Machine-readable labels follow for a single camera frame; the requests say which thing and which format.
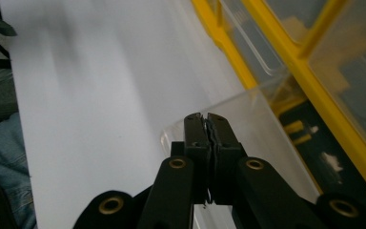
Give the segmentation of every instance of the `yellow metal bar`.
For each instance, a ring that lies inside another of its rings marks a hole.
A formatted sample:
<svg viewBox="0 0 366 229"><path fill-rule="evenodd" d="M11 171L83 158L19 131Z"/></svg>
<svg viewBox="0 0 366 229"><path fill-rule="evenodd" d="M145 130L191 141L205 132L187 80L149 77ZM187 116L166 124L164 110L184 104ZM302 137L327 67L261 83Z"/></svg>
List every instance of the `yellow metal bar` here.
<svg viewBox="0 0 366 229"><path fill-rule="evenodd" d="M280 116L281 114L289 111L290 109L298 106L299 104L307 101L308 98L303 96L294 97L289 101L284 101L280 103L272 102L270 104L272 111L274 112L275 116Z"/></svg>
<svg viewBox="0 0 366 229"><path fill-rule="evenodd" d="M242 59L242 56L239 54L230 37L227 33L225 33L221 26L217 26L217 21L221 19L217 19L215 17L212 9L207 4L207 1L192 0L192 2L195 12L203 24L207 34L213 39L215 45L221 48L221 50L226 54L243 87L245 89L250 89L257 86L252 73L248 69L246 63ZM219 10L217 11L217 14L221 16L220 4L218 8Z"/></svg>
<svg viewBox="0 0 366 229"><path fill-rule="evenodd" d="M316 79L309 68L308 56L299 55L302 51L301 48L281 28L275 16L262 0L242 0L242 2L366 180L366 142Z"/></svg>
<svg viewBox="0 0 366 229"><path fill-rule="evenodd" d="M305 141L309 141L311 139L312 139L311 135L304 135L304 136L302 136L300 138L295 139L293 141L293 144L296 146L296 145L299 145L299 144L304 143Z"/></svg>
<svg viewBox="0 0 366 229"><path fill-rule="evenodd" d="M222 5L220 1L216 3L216 15L216 25L222 27Z"/></svg>
<svg viewBox="0 0 366 229"><path fill-rule="evenodd" d="M321 39L322 35L329 29L329 26L336 20L347 0L328 1L322 10L322 13L316 19L314 26L308 32L308 35L302 44L300 57L307 56Z"/></svg>
<svg viewBox="0 0 366 229"><path fill-rule="evenodd" d="M288 135L300 132L302 130L304 130L304 124L300 120L288 124L284 127L284 131Z"/></svg>

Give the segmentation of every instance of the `plastic container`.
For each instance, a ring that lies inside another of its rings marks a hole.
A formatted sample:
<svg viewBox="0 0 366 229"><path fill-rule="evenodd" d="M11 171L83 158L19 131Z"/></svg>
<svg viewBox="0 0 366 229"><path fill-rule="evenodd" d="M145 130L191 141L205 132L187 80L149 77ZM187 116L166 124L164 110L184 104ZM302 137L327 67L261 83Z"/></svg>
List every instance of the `plastic container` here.
<svg viewBox="0 0 366 229"><path fill-rule="evenodd" d="M240 0L221 0L222 26L260 84L289 71Z"/></svg>
<svg viewBox="0 0 366 229"><path fill-rule="evenodd" d="M226 117L248 156L257 156L269 161L302 198L315 202L318 191L273 114L267 101L269 97L266 98L263 93L272 90L268 87L277 85L279 84L273 81L261 89L254 88L201 113L203 115L214 113ZM161 143L166 156L170 156L172 141L184 140L183 130L183 120L164 130ZM234 228L232 217L229 216L230 209L226 206L209 205L207 209L200 206L195 211L194 226Z"/></svg>
<svg viewBox="0 0 366 229"><path fill-rule="evenodd" d="M265 0L283 29L296 42L314 25L327 0Z"/></svg>
<svg viewBox="0 0 366 229"><path fill-rule="evenodd" d="M310 67L366 142L366 1L350 1L313 52ZM350 157L366 178L366 154Z"/></svg>

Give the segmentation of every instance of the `white surface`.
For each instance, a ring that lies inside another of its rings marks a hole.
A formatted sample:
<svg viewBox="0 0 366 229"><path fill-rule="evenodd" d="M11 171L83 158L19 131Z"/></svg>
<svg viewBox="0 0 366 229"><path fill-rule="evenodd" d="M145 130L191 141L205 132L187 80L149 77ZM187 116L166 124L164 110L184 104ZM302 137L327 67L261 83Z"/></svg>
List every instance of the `white surface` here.
<svg viewBox="0 0 366 229"><path fill-rule="evenodd" d="M39 228L148 187L162 129L243 91L189 0L0 3Z"/></svg>

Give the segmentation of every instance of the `screw hole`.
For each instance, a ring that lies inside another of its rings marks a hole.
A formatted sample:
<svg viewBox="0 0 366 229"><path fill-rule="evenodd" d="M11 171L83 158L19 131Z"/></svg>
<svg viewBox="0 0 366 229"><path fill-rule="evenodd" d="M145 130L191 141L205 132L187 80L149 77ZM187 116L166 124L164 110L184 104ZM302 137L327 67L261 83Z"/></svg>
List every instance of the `screw hole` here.
<svg viewBox="0 0 366 229"><path fill-rule="evenodd" d="M121 197L106 198L99 205L99 212L103 215L111 215L123 208L124 200Z"/></svg>
<svg viewBox="0 0 366 229"><path fill-rule="evenodd" d="M261 170L264 168L264 164L261 161L255 159L246 161L246 165L254 170Z"/></svg>
<svg viewBox="0 0 366 229"><path fill-rule="evenodd" d="M169 165L174 169L181 169L186 166L186 161L182 159L174 159L169 161Z"/></svg>
<svg viewBox="0 0 366 229"><path fill-rule="evenodd" d="M353 204L347 201L341 199L332 199L329 201L329 205L343 217L356 218L358 216L358 210Z"/></svg>

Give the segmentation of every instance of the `yellow frame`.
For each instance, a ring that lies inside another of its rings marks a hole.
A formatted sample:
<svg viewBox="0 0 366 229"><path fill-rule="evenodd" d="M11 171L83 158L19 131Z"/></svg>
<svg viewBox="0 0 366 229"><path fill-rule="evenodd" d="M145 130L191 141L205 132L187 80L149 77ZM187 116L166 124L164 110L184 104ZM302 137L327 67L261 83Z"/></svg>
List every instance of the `yellow frame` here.
<svg viewBox="0 0 366 229"><path fill-rule="evenodd" d="M242 0L242 2L366 180L366 142L325 91L308 64L312 50L336 20L347 0L328 1L301 45L296 44L288 36L264 1Z"/></svg>
<svg viewBox="0 0 366 229"><path fill-rule="evenodd" d="M240 82L245 89L250 89L257 86L256 81L245 61L237 51L233 42L221 25L221 17L216 16L213 10L205 0L192 0L195 12L200 19L207 34L213 39L215 45L219 47L228 57L233 66ZM218 2L217 12L221 13L221 4Z"/></svg>

